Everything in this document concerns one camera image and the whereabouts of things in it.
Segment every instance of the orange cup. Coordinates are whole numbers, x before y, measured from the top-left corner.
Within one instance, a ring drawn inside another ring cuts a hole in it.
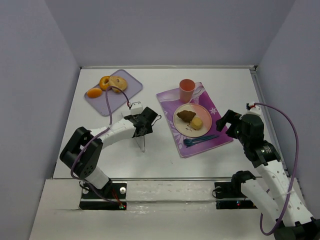
[[[183,79],[180,82],[179,87],[180,87],[180,101],[185,104],[190,102],[192,94],[194,94],[194,90],[196,88],[195,82],[190,79]]]

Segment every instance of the tabletop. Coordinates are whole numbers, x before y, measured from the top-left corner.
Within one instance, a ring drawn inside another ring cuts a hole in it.
[[[84,98],[84,94],[96,85],[100,78],[118,69],[82,69],[73,96],[61,149],[79,127],[95,129],[109,125],[109,117],[101,116]],[[143,84],[143,89],[131,102],[141,102],[156,113],[164,115],[156,94],[177,88],[182,79],[201,82],[216,109],[223,116],[231,109],[237,113],[246,112],[246,103],[258,101],[258,95],[249,69],[125,69]],[[122,118],[127,110],[124,104],[113,114],[113,122]],[[271,142],[270,133],[264,122],[265,140]],[[181,158],[175,145],[166,118],[153,127],[153,133],[145,136],[146,151],[143,153],[133,139],[119,141],[102,150],[98,166],[110,178],[155,179],[155,178],[218,178],[231,177],[237,171],[250,170],[259,174],[244,155],[239,141],[211,149],[189,158]],[[59,159],[53,178],[70,178],[70,169]]]
[[[169,199],[165,200],[164,194],[149,194],[148,189],[155,186],[160,189],[155,193],[163,190]],[[213,188],[213,181],[156,181],[155,185],[152,181],[135,181],[127,186],[127,194],[130,190],[134,194],[129,197],[133,201],[128,201],[126,211],[80,210],[78,181],[49,179],[44,185],[30,240],[274,239],[261,233],[258,209],[217,210],[211,195]],[[139,202],[146,197],[153,202]],[[263,219],[265,231],[273,224],[266,217]]]

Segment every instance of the round plate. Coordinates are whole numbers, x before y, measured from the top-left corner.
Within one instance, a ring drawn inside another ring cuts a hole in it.
[[[183,110],[196,113],[195,117],[201,118],[203,127],[200,130],[195,130],[190,126],[189,122],[182,121],[182,119],[177,116],[177,113],[182,112]],[[208,110],[203,106],[194,103],[187,103],[178,107],[178,109],[174,112],[173,124],[176,130],[182,135],[185,135],[189,138],[197,138],[209,132],[212,125],[212,118]]]

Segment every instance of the purple placemat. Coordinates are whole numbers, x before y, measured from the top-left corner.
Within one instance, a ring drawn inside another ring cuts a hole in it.
[[[196,144],[194,146],[187,148],[186,145],[184,145],[184,139],[186,139],[187,137],[178,132],[173,123],[175,111],[178,107],[183,105],[183,103],[179,99],[179,88],[158,93],[156,97],[158,98],[162,106],[163,112],[171,129],[176,147],[181,157],[188,158],[193,155],[205,152],[210,149],[214,149],[216,147],[233,141],[233,138],[226,135],[226,131],[228,130],[227,127],[224,127],[222,132],[218,132],[216,130],[216,121],[219,120],[221,116],[201,82],[195,83],[195,90],[190,103],[199,104],[205,107],[211,114],[212,126],[209,132],[205,135],[207,136],[216,134],[219,135],[219,137]]]
[[[128,87],[124,91],[125,94],[128,96],[128,98],[132,98],[134,95],[136,95],[138,92],[140,92],[143,88],[141,82],[139,82],[137,79],[135,79],[133,76],[131,76],[127,71],[120,69],[118,71],[115,71],[110,76],[119,76],[126,80],[128,83]],[[92,88],[100,88],[99,83]],[[106,104],[106,91],[102,91],[102,95],[97,98],[90,98],[87,96],[87,92],[84,93],[85,100],[95,109],[97,110],[102,116],[109,116],[110,113],[107,108]],[[108,92],[108,99],[110,103],[110,109],[113,113],[115,110],[117,110],[121,105],[127,102],[126,98],[122,93],[115,93],[114,91],[110,90]]]

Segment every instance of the blue utensil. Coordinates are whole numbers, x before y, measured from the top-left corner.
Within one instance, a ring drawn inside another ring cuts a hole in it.
[[[183,140],[184,145],[186,145],[187,148],[199,144],[199,143],[203,143],[205,141],[211,140],[211,139],[215,139],[218,138],[219,135],[208,135],[208,136],[200,136],[200,137],[196,137],[196,138],[186,138]]]

